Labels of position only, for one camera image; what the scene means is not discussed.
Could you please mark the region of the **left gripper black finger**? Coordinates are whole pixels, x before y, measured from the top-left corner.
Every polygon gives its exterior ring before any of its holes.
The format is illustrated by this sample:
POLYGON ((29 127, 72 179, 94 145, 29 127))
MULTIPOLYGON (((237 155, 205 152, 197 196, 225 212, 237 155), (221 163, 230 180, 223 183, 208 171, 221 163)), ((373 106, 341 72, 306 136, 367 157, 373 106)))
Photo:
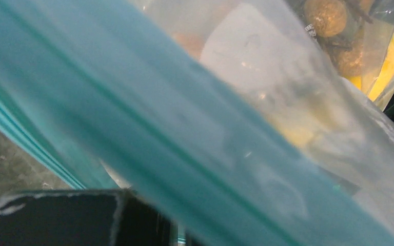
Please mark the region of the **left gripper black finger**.
POLYGON ((171 245, 171 231, 171 221, 129 189, 0 198, 0 245, 171 245))

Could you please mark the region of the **clear zip top bag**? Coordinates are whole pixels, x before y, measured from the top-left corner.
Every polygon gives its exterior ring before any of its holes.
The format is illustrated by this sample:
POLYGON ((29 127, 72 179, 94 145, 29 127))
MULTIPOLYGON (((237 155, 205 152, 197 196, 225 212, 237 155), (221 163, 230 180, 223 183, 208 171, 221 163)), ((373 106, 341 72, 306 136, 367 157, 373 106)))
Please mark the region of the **clear zip top bag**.
POLYGON ((284 1, 0 1, 0 130, 206 243, 394 245, 394 123, 284 1))

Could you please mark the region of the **brown fake longan bunch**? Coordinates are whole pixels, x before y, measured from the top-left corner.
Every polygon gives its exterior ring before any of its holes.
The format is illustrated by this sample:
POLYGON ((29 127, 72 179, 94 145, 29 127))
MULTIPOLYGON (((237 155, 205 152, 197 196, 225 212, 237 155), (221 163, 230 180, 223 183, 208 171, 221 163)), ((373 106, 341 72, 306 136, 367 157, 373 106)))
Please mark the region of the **brown fake longan bunch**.
POLYGON ((340 75, 359 76, 364 69, 364 25, 371 24, 373 1, 304 1, 303 14, 340 75))

